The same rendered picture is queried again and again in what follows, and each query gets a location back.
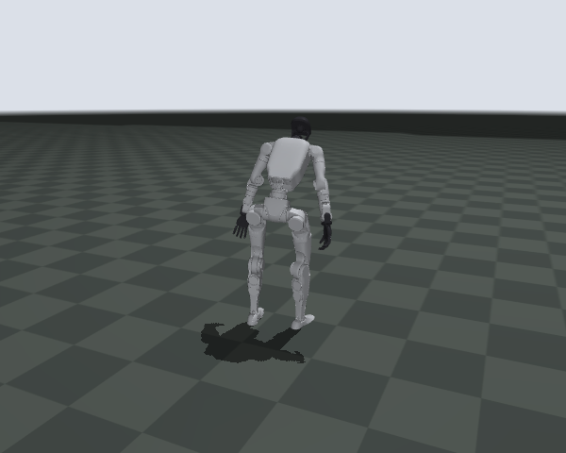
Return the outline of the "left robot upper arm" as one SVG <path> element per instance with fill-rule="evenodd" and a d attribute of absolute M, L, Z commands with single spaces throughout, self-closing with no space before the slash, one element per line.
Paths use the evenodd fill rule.
<path fill-rule="evenodd" d="M 264 177 L 261 173 L 267 166 L 273 145 L 274 143 L 264 143 L 260 148 L 258 159 L 255 163 L 252 174 L 250 175 L 250 181 L 256 186 L 261 186 L 264 183 Z"/>

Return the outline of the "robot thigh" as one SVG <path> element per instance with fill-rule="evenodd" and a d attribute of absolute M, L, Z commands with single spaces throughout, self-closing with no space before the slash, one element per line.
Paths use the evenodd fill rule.
<path fill-rule="evenodd" d="M 292 230 L 292 241 L 296 254 L 296 261 L 291 265 L 290 271 L 294 278 L 299 279 L 299 270 L 303 264 L 309 268 L 311 254 L 311 233 L 308 215 L 304 210 L 289 207 L 286 216 L 288 226 Z"/>
<path fill-rule="evenodd" d="M 264 204 L 255 204 L 246 213 L 246 221 L 249 223 L 249 237 L 251 244 L 251 272 L 262 273 L 265 267 L 264 245 L 266 236 L 267 220 L 262 219 Z"/>

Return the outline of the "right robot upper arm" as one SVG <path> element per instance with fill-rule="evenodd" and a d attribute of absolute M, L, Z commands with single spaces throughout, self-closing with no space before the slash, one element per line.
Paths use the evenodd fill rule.
<path fill-rule="evenodd" d="M 313 161 L 315 191 L 325 190 L 325 157 L 323 149 L 317 145 L 309 145 L 309 157 Z"/>

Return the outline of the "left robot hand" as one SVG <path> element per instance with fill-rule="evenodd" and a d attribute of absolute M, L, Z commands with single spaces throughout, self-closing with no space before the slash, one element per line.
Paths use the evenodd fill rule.
<path fill-rule="evenodd" d="M 243 205 L 242 205 L 242 206 L 243 206 Z M 242 210 L 242 206 L 241 206 L 241 210 Z M 238 227 L 238 225 L 239 225 L 239 228 L 238 228 L 238 232 L 237 232 L 236 237 L 238 237 L 238 235 L 239 235 L 239 233 L 240 233 L 240 230 L 241 230 L 241 236 L 242 236 L 243 230 L 245 229 L 245 231 L 244 231 L 244 237 L 243 237 L 243 238 L 245 239 L 246 233 L 247 233 L 247 228 L 248 228 L 248 226 L 249 226 L 249 223 L 246 221 L 246 213 L 240 212 L 240 214 L 241 214 L 241 216 L 240 216 L 239 219 L 237 220 L 237 224 L 236 224 L 236 226 L 235 226 L 235 228 L 234 228 L 233 234 L 235 234 L 235 232 L 236 232 L 236 230 L 237 230 L 237 227 Z M 241 238 L 241 236 L 240 236 L 240 238 Z"/>

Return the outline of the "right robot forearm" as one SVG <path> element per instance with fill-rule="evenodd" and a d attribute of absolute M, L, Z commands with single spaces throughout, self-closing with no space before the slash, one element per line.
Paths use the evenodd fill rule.
<path fill-rule="evenodd" d="M 320 220 L 323 222 L 325 220 L 325 213 L 329 213 L 332 219 L 332 214 L 330 212 L 330 201 L 329 201 L 329 189 L 328 183 L 325 178 L 325 190 L 320 190 L 317 192 L 317 197 L 319 200 L 319 210 L 320 210 Z"/>

